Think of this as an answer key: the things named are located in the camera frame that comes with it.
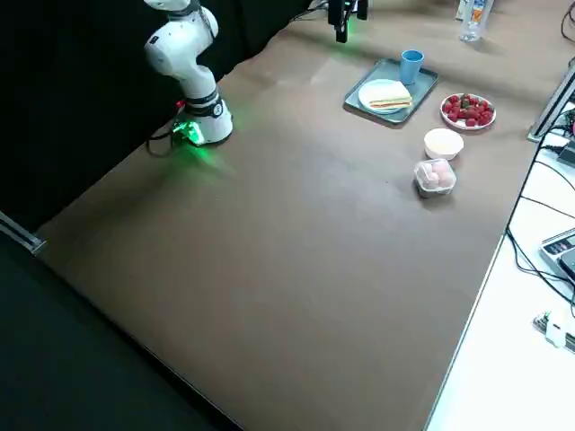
white desk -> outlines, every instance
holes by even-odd
[[[549,135],[543,145],[565,143]],[[537,158],[575,184],[575,170],[557,163],[555,154],[543,150]],[[523,195],[575,215],[575,191],[540,164],[530,172]],[[525,199],[510,223],[521,248],[547,271],[538,245],[574,226],[575,220]],[[568,303],[539,277],[517,269],[511,242],[503,238],[427,430],[575,429],[575,355],[553,347],[532,325],[541,312],[567,310]],[[572,318],[570,325],[575,326]]]

sandwich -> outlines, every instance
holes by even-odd
[[[369,108],[372,110],[409,108],[413,102],[410,92],[398,81],[377,87],[372,97],[373,100],[369,101]]]

gray tray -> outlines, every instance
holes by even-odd
[[[405,108],[404,110],[399,110],[393,114],[376,114],[371,110],[363,107],[358,97],[358,90],[361,85],[373,81],[374,79],[393,79],[394,81],[399,81],[399,61],[385,58],[379,60],[375,66],[365,75],[357,84],[353,86],[351,90],[345,95],[345,102],[343,103],[345,107],[351,110],[360,110],[364,112],[369,117],[374,117],[376,119],[382,119],[383,121],[388,121],[394,124],[401,124],[406,121],[412,113],[419,108],[425,96],[431,92],[438,81],[438,74],[432,72],[428,69],[421,68],[415,84],[406,85],[405,87],[409,90],[411,97],[413,98],[413,104],[410,108]]]

plastic bottle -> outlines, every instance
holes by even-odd
[[[467,0],[464,9],[464,22],[461,24],[459,39],[464,42],[479,40],[485,31],[485,24],[494,0]]]

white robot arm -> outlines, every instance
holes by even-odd
[[[150,37],[145,51],[158,73],[180,82],[186,96],[184,114],[194,128],[193,134],[184,135],[195,145],[226,139],[232,133],[232,116],[219,95],[213,74],[196,61],[217,35],[216,18],[198,0],[145,2],[168,16],[169,22]]]

